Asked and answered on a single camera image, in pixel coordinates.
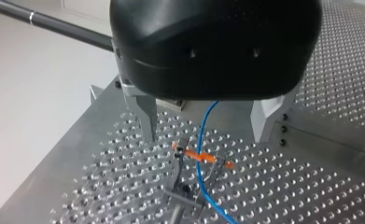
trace blue cable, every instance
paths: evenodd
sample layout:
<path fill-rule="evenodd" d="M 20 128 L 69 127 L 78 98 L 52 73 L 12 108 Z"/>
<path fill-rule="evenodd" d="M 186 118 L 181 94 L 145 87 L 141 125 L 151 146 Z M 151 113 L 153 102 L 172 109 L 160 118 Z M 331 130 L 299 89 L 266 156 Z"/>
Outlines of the blue cable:
<path fill-rule="evenodd" d="M 215 101 L 213 104 L 211 104 L 207 111 L 205 112 L 203 121 L 202 121 L 202 126 L 200 127 L 200 132 L 199 132 L 199 137 L 197 139 L 197 154 L 200 155 L 200 152 L 202 150 L 202 141 L 203 141 L 203 132 L 204 132 L 204 126 L 205 123 L 208 119 L 209 114 L 211 113 L 211 110 L 218 104 L 218 101 Z M 200 190 L 202 191 L 203 196 L 205 197 L 205 199 L 215 208 L 215 210 L 217 210 L 217 212 L 226 219 L 226 221 L 228 221 L 231 224 L 237 224 L 238 222 L 236 222 L 231 216 L 227 215 L 225 213 L 225 211 L 223 210 L 223 208 L 221 208 L 219 205 L 217 205 L 217 203 L 214 201 L 214 199 L 211 198 L 211 196 L 209 196 L 208 192 L 205 189 L 204 186 L 204 182 L 203 182 L 203 177 L 202 177 L 202 170 L 200 168 L 200 163 L 198 161 L 196 161 L 196 173 L 197 173 L 197 182 L 199 182 L 199 186 L 200 186 Z"/>

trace perforated surface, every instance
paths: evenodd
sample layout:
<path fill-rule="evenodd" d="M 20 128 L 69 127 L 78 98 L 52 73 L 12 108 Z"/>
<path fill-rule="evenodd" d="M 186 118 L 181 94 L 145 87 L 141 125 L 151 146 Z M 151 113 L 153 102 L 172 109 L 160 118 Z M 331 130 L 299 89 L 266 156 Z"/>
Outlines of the perforated surface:
<path fill-rule="evenodd" d="M 192 136 L 198 127 L 171 112 L 159 114 L 158 141 L 145 145 L 138 122 L 122 114 L 112 139 L 92 164 L 83 167 L 73 192 L 65 199 L 54 223 L 167 223 L 172 207 L 162 202 L 170 176 L 170 145 Z M 365 182 L 327 170 L 287 150 L 249 145 L 242 139 L 208 130 L 204 150 L 227 153 L 235 169 L 226 171 L 211 194 L 229 214 L 247 223 L 365 223 Z M 194 162 L 188 161 L 182 180 L 197 188 Z M 199 220 L 224 223 L 207 205 Z"/>
<path fill-rule="evenodd" d="M 365 130 L 365 11 L 326 1 L 323 14 L 296 103 Z"/>

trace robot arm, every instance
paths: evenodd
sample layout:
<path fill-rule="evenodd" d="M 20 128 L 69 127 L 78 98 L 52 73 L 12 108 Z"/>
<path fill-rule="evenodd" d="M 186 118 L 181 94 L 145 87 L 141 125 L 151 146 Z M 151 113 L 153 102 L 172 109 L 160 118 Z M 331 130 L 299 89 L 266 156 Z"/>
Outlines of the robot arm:
<path fill-rule="evenodd" d="M 321 22 L 317 0 L 112 0 L 113 37 L 6 1 L 0 13 L 114 51 L 147 141 L 155 140 L 155 97 L 239 101 L 255 141 L 267 141 L 293 102 Z"/>

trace orange wire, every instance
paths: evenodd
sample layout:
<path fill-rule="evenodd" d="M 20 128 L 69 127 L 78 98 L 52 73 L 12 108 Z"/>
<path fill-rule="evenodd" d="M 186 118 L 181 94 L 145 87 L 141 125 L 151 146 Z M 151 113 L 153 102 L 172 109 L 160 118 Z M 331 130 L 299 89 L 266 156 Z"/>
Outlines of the orange wire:
<path fill-rule="evenodd" d="M 176 150 L 176 146 L 177 146 L 177 143 L 174 142 L 172 144 L 173 150 Z M 202 153 L 200 153 L 200 155 L 198 155 L 196 152 L 194 152 L 193 150 L 190 150 L 188 148 L 185 149 L 185 155 L 191 157 L 192 159 L 194 159 L 196 161 L 208 161 L 211 163 L 215 163 L 217 161 L 217 158 L 209 153 L 202 152 Z M 226 161 L 225 167 L 228 169 L 232 169 L 232 168 L 234 168 L 234 163 L 232 161 Z"/>

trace black rod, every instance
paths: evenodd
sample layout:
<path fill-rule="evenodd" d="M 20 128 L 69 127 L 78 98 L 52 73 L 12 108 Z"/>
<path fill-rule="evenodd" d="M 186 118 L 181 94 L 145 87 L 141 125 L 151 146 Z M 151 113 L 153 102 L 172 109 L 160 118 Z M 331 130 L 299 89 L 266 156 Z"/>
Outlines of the black rod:
<path fill-rule="evenodd" d="M 93 45 L 100 49 L 113 51 L 112 37 L 102 35 L 72 23 L 61 21 L 44 14 L 20 7 L 7 1 L 0 1 L 0 13 L 19 21 L 24 21 L 60 35 L 66 35 L 75 40 Z"/>

